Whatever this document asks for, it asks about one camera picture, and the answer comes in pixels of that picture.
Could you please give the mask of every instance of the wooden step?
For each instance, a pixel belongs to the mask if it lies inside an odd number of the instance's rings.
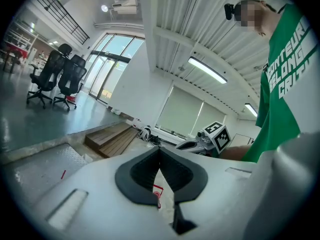
[[[102,130],[98,130],[96,132],[90,133],[85,136],[84,143],[93,149],[94,151],[98,151],[103,146],[105,146],[108,142],[113,140],[116,136],[128,130],[131,125],[121,122],[111,127],[104,128]]]
[[[104,158],[111,158],[121,155],[131,141],[137,136],[138,131],[134,128],[127,129],[113,140],[100,148],[98,153]]]

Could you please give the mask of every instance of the green t-shirt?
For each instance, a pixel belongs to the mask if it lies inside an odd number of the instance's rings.
[[[284,96],[304,74],[308,58],[316,50],[308,46],[307,38],[304,40],[310,31],[306,17],[295,5],[287,4],[269,41],[268,69],[261,75],[256,120],[261,130],[243,161],[257,162],[262,152],[275,150],[300,133]]]

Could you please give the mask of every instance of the neck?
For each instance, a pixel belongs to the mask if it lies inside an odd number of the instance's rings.
[[[264,12],[261,29],[265,36],[270,40],[281,18],[281,14],[267,10]]]

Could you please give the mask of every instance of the round ceiling light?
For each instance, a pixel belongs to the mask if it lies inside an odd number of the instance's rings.
[[[108,11],[108,7],[105,5],[101,6],[101,10],[104,11],[105,13]]]

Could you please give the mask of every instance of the hair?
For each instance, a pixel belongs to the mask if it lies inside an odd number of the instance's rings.
[[[241,22],[241,5],[247,5],[248,2],[257,2],[260,3],[261,0],[241,0],[234,7],[234,18],[237,22]],[[276,9],[274,9],[270,4],[265,4],[272,12],[276,13]]]

